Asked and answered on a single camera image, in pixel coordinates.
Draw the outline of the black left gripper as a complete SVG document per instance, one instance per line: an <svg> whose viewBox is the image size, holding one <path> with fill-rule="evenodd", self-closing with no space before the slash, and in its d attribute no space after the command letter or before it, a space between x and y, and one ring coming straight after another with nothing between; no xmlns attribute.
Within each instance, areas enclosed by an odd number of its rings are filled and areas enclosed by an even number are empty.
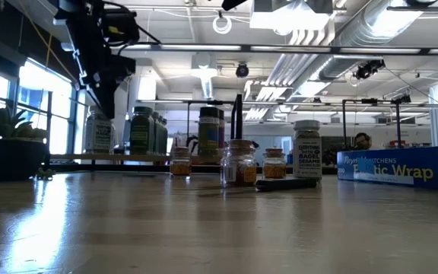
<svg viewBox="0 0 438 274"><path fill-rule="evenodd" d="M66 27L79 84L108 119L115 118L115 84L135 73L135 60L114 48L139 41L136 13L103 0L56 0L54 24Z"/></svg>

